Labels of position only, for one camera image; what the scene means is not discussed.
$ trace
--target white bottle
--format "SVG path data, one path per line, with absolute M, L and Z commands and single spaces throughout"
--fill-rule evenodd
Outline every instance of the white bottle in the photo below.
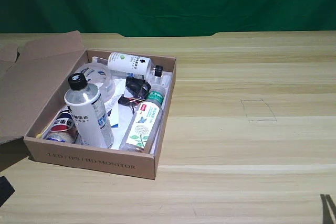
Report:
M 150 58 L 136 55 L 127 55 L 120 52 L 112 52 L 108 61 L 108 68 L 113 75 L 133 77 L 148 81 L 154 74 L 154 64 Z
M 70 89 L 64 100 L 82 137 L 83 145 L 111 147 L 112 129 L 98 87 L 87 83 L 82 73 L 70 75 L 68 81 Z
M 152 88 L 144 102 L 138 105 L 120 150 L 149 153 L 158 132 L 163 114 L 161 105 L 165 96 L 165 88 L 161 86 L 162 68 L 155 71 Z

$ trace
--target drawn rectangle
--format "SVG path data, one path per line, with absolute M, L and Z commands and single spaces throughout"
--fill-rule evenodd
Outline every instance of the drawn rectangle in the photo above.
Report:
M 263 100 L 241 100 L 248 122 L 277 121 L 272 108 Z

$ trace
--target cardboard box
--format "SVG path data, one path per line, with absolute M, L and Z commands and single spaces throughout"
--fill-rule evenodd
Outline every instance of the cardboard box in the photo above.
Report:
M 155 179 L 175 84 L 176 58 L 129 52 L 150 57 L 172 72 L 154 154 L 143 154 L 35 138 L 64 104 L 69 75 L 93 56 L 107 59 L 110 51 L 85 50 L 78 31 L 30 41 L 16 62 L 14 48 L 8 46 L 0 54 L 0 144 L 24 136 L 38 162 Z

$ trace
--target red label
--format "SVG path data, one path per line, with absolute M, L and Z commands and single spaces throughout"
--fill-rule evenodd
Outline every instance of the red label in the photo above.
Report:
M 141 105 L 141 109 L 140 109 L 140 110 L 145 111 L 145 110 L 146 110 L 146 107 L 147 107 L 147 105 L 146 105 L 146 104 L 143 104 L 143 105 Z

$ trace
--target black bottle cap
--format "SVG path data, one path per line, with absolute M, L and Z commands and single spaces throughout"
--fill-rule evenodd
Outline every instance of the black bottle cap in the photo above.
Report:
M 155 66 L 155 76 L 161 77 L 162 76 L 162 71 L 163 71 L 163 67 L 160 65 L 156 65 Z
M 81 90 L 88 84 L 83 73 L 74 73 L 70 75 L 68 82 L 72 90 Z

